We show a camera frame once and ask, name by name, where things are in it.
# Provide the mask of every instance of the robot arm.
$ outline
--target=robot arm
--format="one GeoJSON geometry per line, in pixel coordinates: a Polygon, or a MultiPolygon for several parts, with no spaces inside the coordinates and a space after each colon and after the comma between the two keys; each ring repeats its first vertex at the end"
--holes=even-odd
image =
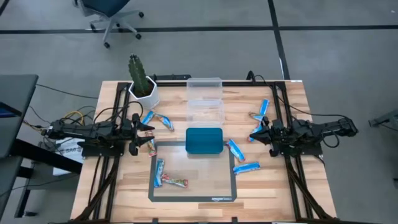
{"type": "MultiPolygon", "coordinates": [[[[341,118],[338,121],[315,124],[309,121],[296,119],[291,127],[284,127],[279,119],[272,121],[268,127],[267,117],[261,121],[262,129],[250,135],[265,145],[272,144],[280,147],[286,153],[298,154],[306,148],[315,147],[327,136],[348,136],[352,137],[358,133],[353,121],[349,118],[341,118]]],[[[270,151],[271,156],[277,156],[279,149],[270,151]]]]}
{"type": "Polygon", "coordinates": [[[115,125],[112,121],[102,121],[89,125],[67,124],[63,119],[51,123],[50,127],[42,131],[43,136],[50,139],[64,139],[67,137],[84,139],[78,144],[85,147],[101,147],[112,149],[119,141],[131,141],[129,151],[133,156],[138,153],[137,148],[153,139],[153,136],[140,137],[138,131],[153,130],[154,127],[142,124],[138,114],[132,115],[132,120],[123,119],[121,125],[115,125]]]}

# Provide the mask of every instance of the white pot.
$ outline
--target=white pot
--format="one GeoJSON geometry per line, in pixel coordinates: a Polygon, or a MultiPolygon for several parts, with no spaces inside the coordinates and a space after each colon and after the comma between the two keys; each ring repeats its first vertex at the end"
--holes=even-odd
{"type": "Polygon", "coordinates": [[[149,96],[144,96],[144,97],[136,97],[134,93],[132,92],[132,88],[134,87],[134,82],[130,85],[129,92],[130,94],[142,104],[142,106],[146,109],[153,109],[155,106],[159,104],[159,93],[157,92],[157,85],[156,83],[149,77],[146,77],[148,80],[154,84],[154,88],[152,90],[152,93],[150,93],[149,96]]]}

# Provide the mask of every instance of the desk leg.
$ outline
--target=desk leg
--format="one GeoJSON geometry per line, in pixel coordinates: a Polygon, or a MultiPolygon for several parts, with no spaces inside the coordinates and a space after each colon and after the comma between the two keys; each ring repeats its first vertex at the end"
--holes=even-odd
{"type": "Polygon", "coordinates": [[[12,155],[22,156],[37,162],[43,162],[50,166],[80,174],[82,164],[68,159],[54,152],[47,151],[28,142],[16,139],[12,146],[12,155]]]}
{"type": "Polygon", "coordinates": [[[27,199],[29,198],[30,190],[26,189],[24,187],[24,190],[22,191],[22,196],[19,199],[17,210],[15,212],[14,218],[22,218],[25,214],[25,208],[26,208],[26,203],[27,199]]]}
{"type": "Polygon", "coordinates": [[[18,177],[29,179],[32,177],[33,169],[21,166],[18,171],[18,177]]]}

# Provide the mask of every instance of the office chair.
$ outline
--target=office chair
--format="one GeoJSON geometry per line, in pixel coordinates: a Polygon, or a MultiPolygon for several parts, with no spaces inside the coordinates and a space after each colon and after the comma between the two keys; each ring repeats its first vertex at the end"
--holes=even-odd
{"type": "Polygon", "coordinates": [[[103,37],[104,46],[109,48],[110,45],[107,43],[106,39],[113,25],[117,27],[123,26],[129,29],[136,35],[137,39],[141,39],[141,35],[137,30],[128,24],[123,17],[138,13],[138,16],[143,18],[144,13],[138,10],[119,12],[129,1],[130,0],[73,0],[73,5],[79,7],[85,17],[93,14],[99,15],[99,19],[90,21],[90,27],[93,32],[96,32],[94,24],[109,22],[103,37]]]}

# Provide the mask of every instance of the teal container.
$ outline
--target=teal container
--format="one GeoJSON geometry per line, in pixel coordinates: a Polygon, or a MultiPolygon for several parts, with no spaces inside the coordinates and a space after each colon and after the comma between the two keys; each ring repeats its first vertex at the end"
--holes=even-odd
{"type": "Polygon", "coordinates": [[[220,154],[223,151],[221,128],[188,128],[185,149],[189,154],[220,154]]]}

